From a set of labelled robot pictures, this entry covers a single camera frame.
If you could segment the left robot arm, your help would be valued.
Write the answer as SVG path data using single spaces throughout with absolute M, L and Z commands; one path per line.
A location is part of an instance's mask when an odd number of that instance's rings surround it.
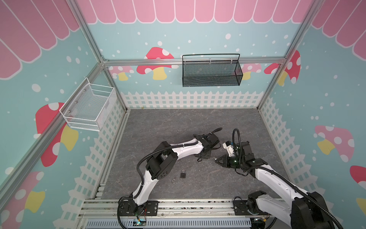
M 140 216 L 146 211 L 149 196 L 158 181 L 171 172 L 178 160 L 187 156 L 197 157 L 198 162 L 210 158 L 211 151 L 219 148 L 220 140 L 215 133 L 221 130 L 220 127 L 205 135 L 194 135 L 192 140 L 180 144 L 164 141 L 154 152 L 144 156 L 136 165 L 141 182 L 128 197 L 120 198 L 117 215 Z

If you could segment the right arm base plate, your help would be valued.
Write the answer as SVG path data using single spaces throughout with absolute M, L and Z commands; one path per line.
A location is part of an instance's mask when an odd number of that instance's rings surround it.
M 235 199 L 232 201 L 232 203 L 233 203 L 234 214 L 236 216 L 255 217 L 255 216 L 267 216 L 268 215 L 267 212 L 262 212 L 262 211 L 258 211 L 256 213 L 251 212 L 247 207 L 246 200 Z

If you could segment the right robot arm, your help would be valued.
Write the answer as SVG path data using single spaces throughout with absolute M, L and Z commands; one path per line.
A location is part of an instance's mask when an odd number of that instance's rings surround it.
M 324 197 L 302 189 L 277 173 L 267 162 L 255 158 L 250 143 L 241 140 L 236 128 L 232 140 L 223 144 L 227 154 L 216 160 L 224 168 L 239 169 L 241 176 L 251 175 L 281 197 L 272 198 L 263 191 L 248 195 L 247 209 L 252 215 L 268 213 L 293 229 L 341 229 L 341 223 L 329 212 Z

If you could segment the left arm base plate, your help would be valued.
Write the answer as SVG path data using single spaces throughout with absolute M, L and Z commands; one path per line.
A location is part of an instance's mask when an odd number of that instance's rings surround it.
M 138 206 L 132 199 L 129 199 L 121 201 L 117 211 L 120 216 L 157 216 L 158 205 L 158 201 L 147 201 Z

